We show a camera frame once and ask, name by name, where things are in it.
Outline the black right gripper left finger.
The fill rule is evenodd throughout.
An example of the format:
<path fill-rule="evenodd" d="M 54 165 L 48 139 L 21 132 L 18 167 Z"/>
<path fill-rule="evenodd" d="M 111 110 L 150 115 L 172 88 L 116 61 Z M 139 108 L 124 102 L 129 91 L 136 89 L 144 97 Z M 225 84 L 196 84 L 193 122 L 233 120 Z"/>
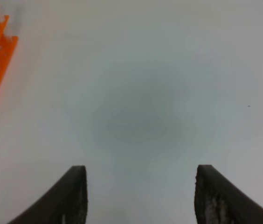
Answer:
<path fill-rule="evenodd" d="M 11 224 L 84 224 L 88 213 L 85 166 L 72 166 Z"/>

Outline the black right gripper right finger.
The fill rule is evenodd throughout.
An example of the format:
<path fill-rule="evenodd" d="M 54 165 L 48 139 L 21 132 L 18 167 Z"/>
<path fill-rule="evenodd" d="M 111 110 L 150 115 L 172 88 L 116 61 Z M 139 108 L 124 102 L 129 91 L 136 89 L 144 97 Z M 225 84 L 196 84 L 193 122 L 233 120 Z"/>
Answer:
<path fill-rule="evenodd" d="M 211 165 L 197 167 L 194 211 L 198 224 L 263 224 L 263 207 Z"/>

